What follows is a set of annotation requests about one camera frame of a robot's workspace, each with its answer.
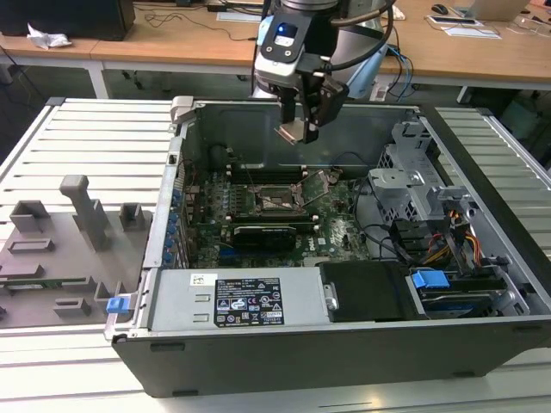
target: motherboard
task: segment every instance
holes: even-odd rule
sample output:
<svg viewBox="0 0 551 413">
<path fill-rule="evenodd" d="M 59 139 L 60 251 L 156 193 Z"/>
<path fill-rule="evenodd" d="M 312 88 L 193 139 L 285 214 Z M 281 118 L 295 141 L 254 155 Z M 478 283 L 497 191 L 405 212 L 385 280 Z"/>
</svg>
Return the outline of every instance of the motherboard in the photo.
<svg viewBox="0 0 551 413">
<path fill-rule="evenodd" d="M 191 268 L 313 267 L 369 259 L 354 218 L 356 180 L 212 172 L 187 186 Z"/>
</svg>

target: barcode sticker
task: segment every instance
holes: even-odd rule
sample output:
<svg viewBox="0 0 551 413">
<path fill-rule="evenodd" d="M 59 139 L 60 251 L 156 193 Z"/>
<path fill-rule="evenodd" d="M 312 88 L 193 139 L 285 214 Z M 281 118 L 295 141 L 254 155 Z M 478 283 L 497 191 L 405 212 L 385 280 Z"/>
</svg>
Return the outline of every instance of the barcode sticker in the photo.
<svg viewBox="0 0 551 413">
<path fill-rule="evenodd" d="M 210 287 L 216 283 L 216 280 L 218 280 L 218 274 L 192 274 L 189 279 L 189 284 L 194 287 Z"/>
</svg>

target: blue cable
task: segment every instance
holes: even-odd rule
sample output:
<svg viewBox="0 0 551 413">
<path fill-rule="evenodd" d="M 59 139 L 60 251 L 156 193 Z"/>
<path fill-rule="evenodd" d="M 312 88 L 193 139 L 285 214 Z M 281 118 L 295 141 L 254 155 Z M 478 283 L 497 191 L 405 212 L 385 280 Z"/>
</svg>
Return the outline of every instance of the blue cable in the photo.
<svg viewBox="0 0 551 413">
<path fill-rule="evenodd" d="M 402 92 L 399 94 L 399 98 L 398 98 L 398 102 L 400 102 L 402 100 L 402 97 L 403 95 L 405 94 L 407 88 L 410 86 L 410 84 L 412 84 L 412 74 L 410 73 L 410 68 L 409 66 L 407 65 L 407 59 L 406 57 L 404 57 L 403 54 L 401 54 L 400 52 L 398 52 L 396 49 L 394 49 L 393 47 L 389 47 L 388 48 L 392 53 L 394 53 L 398 59 L 400 59 L 400 61 L 404 64 L 404 67 L 406 68 L 406 83 L 404 85 L 404 88 L 402 89 Z"/>
</svg>

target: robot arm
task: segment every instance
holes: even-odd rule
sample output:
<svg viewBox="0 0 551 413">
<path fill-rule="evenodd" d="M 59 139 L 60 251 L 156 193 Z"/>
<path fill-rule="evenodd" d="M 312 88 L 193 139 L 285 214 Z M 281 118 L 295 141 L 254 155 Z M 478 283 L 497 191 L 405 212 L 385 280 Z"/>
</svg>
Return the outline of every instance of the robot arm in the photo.
<svg viewBox="0 0 551 413">
<path fill-rule="evenodd" d="M 393 27 L 392 5 L 395 0 L 282 0 L 263 36 L 255 61 L 257 84 L 265 92 L 277 96 L 281 104 L 281 125 L 277 132 L 289 143 L 308 144 L 318 138 L 319 128 L 337 118 L 349 95 L 349 86 L 332 73 L 360 65 L 362 78 L 372 78 L 386 51 L 386 42 Z M 377 3 L 381 6 L 373 9 Z M 349 10 L 367 13 L 350 16 Z M 371 31 L 366 22 L 388 11 L 386 32 L 366 52 L 353 59 L 333 64 L 339 31 Z M 367 65 L 376 55 L 379 64 Z M 302 119 L 295 118 L 296 101 L 302 106 Z"/>
</svg>

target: blue tab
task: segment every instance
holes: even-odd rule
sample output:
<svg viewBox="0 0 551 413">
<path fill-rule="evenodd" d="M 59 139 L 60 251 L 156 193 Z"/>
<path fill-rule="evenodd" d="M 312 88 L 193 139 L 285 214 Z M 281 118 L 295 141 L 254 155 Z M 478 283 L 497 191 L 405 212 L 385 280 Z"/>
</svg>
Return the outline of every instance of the blue tab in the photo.
<svg viewBox="0 0 551 413">
<path fill-rule="evenodd" d="M 128 314 L 130 312 L 130 298 L 113 297 L 107 302 L 108 314 Z"/>
<path fill-rule="evenodd" d="M 413 284 L 416 288 L 448 288 L 448 277 L 440 270 L 419 270 L 412 275 Z"/>
</svg>

